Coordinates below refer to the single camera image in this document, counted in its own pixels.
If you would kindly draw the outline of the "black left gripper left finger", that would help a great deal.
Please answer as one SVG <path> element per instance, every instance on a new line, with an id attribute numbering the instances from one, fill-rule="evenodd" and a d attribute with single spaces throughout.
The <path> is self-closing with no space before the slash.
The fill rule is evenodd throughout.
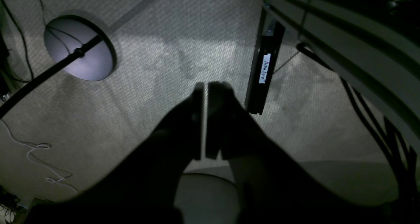
<path id="1" fill-rule="evenodd" d="M 26 224 L 182 224 L 180 176 L 201 156 L 204 83 L 169 111 L 141 145 L 79 196 L 33 206 Z"/>

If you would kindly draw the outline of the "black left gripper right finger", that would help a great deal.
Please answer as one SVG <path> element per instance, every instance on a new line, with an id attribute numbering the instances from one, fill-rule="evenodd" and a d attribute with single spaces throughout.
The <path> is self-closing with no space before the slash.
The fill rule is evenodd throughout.
<path id="1" fill-rule="evenodd" d="M 208 84 L 206 157 L 229 162 L 242 205 L 240 224 L 418 224 L 417 153 L 386 121 L 378 125 L 365 100 L 344 84 L 356 114 L 378 139 L 396 178 L 398 199 L 367 207 L 351 203 L 313 179 L 273 142 L 240 105 L 230 84 Z"/>

